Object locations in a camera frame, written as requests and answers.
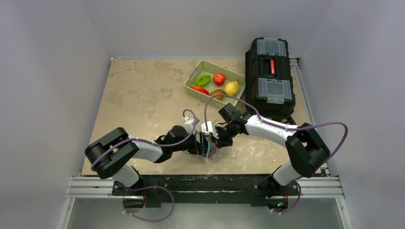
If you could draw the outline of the clear zip bag blue seal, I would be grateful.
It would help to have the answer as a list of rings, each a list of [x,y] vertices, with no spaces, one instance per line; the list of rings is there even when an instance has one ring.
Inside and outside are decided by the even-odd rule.
[[[213,136],[207,136],[205,134],[200,135],[200,146],[198,147],[198,154],[201,155],[207,166],[211,164],[211,159],[215,157],[219,148],[229,147],[233,145],[233,140],[229,139],[217,139]]]

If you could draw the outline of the yellow fake lemon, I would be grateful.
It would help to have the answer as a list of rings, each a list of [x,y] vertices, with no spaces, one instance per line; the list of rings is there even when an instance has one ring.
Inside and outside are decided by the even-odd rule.
[[[227,95],[235,96],[237,94],[237,92],[238,92],[238,88],[239,88],[238,81],[232,81],[232,82],[229,82],[229,83],[227,83],[225,85],[224,92]]]

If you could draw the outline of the brown fake potato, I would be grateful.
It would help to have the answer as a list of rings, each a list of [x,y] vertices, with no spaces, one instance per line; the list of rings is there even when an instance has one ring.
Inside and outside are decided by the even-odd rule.
[[[216,100],[222,101],[224,98],[224,94],[226,94],[226,92],[222,89],[217,89],[212,91],[209,96],[210,97],[214,97]]]

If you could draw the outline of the red orange fake tomato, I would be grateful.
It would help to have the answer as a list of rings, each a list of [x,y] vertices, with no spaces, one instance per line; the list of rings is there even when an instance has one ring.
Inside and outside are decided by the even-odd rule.
[[[194,90],[196,90],[196,91],[198,91],[198,92],[200,92],[200,93],[203,93],[203,94],[205,94],[205,95],[210,95],[210,93],[209,93],[206,89],[204,89],[203,87],[200,87],[200,86],[192,86],[191,88],[194,89]]]

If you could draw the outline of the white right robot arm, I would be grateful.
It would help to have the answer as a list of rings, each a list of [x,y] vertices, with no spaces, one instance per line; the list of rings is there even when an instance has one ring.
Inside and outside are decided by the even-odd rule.
[[[268,181],[268,188],[274,194],[280,194],[298,178],[312,177],[330,156],[330,150],[308,123],[285,125],[250,112],[241,113],[232,104],[218,113],[226,125],[215,128],[212,140],[217,148],[232,146],[235,136],[245,134],[270,140],[287,150],[289,162],[274,171]]]

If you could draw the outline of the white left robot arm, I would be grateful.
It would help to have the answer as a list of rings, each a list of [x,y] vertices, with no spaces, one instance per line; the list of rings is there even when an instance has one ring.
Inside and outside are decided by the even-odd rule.
[[[204,136],[197,139],[193,130],[180,125],[175,125],[153,142],[130,138],[124,128],[118,127],[90,144],[85,149],[85,156],[100,179],[112,178],[122,184],[130,195],[137,195],[142,190],[143,179],[128,164],[130,159],[162,163],[174,152],[186,151],[208,157],[212,149],[210,140]]]

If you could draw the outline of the black toolbox clear lids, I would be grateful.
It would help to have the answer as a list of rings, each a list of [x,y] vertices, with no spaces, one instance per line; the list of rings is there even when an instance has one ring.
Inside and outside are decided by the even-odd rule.
[[[286,40],[252,41],[245,53],[245,101],[264,117],[291,120],[296,98]]]

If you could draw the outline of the green perforated plastic basket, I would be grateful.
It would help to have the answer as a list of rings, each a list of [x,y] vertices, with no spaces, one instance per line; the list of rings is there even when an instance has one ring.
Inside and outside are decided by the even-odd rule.
[[[221,86],[218,86],[214,83],[214,75],[222,73],[225,76],[225,83]],[[198,78],[202,76],[210,76],[210,81],[204,85],[202,88],[205,89],[208,93],[211,93],[217,89],[224,90],[225,86],[228,83],[237,81],[238,82],[238,90],[234,97],[241,98],[244,91],[245,91],[245,77],[239,73],[230,71],[226,68],[218,66],[216,64],[207,62],[207,61],[200,61],[196,67],[192,70],[192,73],[186,78],[183,83],[183,86],[186,90],[186,93],[192,97],[197,98],[202,102],[207,102],[210,96],[208,94],[204,94],[202,92],[198,92],[197,90],[193,89],[192,87],[196,85]]]

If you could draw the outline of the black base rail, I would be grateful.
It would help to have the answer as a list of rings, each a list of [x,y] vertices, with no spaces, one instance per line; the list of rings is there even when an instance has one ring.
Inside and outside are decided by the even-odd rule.
[[[300,195],[298,183],[270,182],[268,174],[143,175],[140,188],[125,188],[115,181],[113,196],[140,197],[146,207],[162,203],[249,204],[252,207],[287,209],[289,198]]]

